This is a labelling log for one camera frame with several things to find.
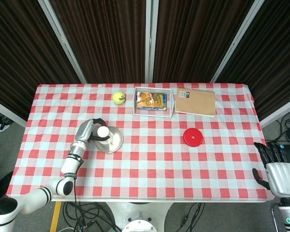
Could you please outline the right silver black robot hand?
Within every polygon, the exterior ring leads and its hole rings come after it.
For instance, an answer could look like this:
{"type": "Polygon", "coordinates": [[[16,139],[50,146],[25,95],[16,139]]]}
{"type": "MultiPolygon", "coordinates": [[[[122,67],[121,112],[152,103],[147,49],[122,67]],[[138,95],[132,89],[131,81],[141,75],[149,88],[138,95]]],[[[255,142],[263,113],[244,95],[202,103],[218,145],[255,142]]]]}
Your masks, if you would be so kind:
{"type": "Polygon", "coordinates": [[[290,198],[290,162],[281,146],[274,143],[264,145],[257,142],[254,143],[254,146],[259,152],[267,180],[263,180],[257,169],[253,168],[254,179],[276,197],[290,198]]]}

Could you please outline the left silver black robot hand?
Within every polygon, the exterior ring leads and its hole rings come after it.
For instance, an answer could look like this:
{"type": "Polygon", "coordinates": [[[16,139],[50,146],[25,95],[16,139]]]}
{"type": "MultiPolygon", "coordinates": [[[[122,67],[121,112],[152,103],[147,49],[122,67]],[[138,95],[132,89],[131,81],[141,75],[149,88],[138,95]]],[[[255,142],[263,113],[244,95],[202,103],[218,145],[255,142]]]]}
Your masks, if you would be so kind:
{"type": "Polygon", "coordinates": [[[110,138],[110,136],[103,135],[102,137],[93,135],[93,127],[95,124],[100,124],[102,126],[107,126],[105,121],[102,118],[97,118],[97,119],[89,119],[85,122],[83,122],[76,135],[75,135],[75,140],[76,141],[81,141],[83,143],[88,143],[89,141],[99,141],[99,142],[104,142],[107,139],[110,138]]]}

